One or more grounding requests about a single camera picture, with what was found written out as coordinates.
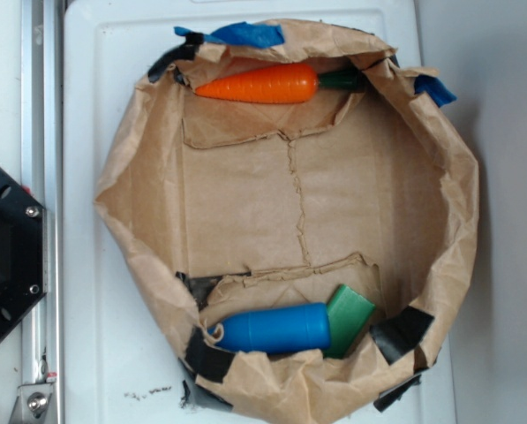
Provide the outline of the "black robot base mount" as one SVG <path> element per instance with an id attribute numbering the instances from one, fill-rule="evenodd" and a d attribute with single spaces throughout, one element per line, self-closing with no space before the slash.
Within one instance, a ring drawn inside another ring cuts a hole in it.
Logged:
<path id="1" fill-rule="evenodd" d="M 44 216 L 0 167 L 0 344 L 45 296 Z"/>

